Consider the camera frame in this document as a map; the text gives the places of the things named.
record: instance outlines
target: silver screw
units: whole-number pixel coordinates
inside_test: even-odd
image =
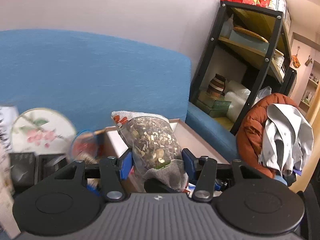
[[[207,199],[210,197],[210,193],[206,190],[198,190],[194,194],[197,198],[202,198],[202,199]]]
[[[107,197],[110,199],[120,199],[122,197],[122,193],[120,191],[110,191],[107,193]]]

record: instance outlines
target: plastic bottle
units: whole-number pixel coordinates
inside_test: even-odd
[[[225,38],[230,38],[231,32],[233,30],[233,15],[223,23],[220,36]]]

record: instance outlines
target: orange puffer jacket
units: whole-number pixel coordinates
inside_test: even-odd
[[[250,166],[273,178],[275,175],[273,169],[268,169],[258,164],[258,155],[262,149],[263,130],[268,119],[267,107],[270,104],[287,104],[298,108],[296,103],[285,95],[274,93],[266,96],[247,113],[242,120],[236,137],[241,158]]]

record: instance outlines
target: sofa armrest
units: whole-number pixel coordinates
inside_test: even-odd
[[[186,124],[228,162],[240,159],[236,137],[192,103],[188,104]]]

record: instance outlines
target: gray ribbed panel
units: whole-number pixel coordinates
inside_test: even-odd
[[[121,203],[106,205],[100,217],[76,233],[43,237],[23,233],[17,240],[236,240],[264,239],[238,232],[222,222],[210,205],[195,203],[186,194],[132,194]],[[295,234],[270,237],[300,239]]]

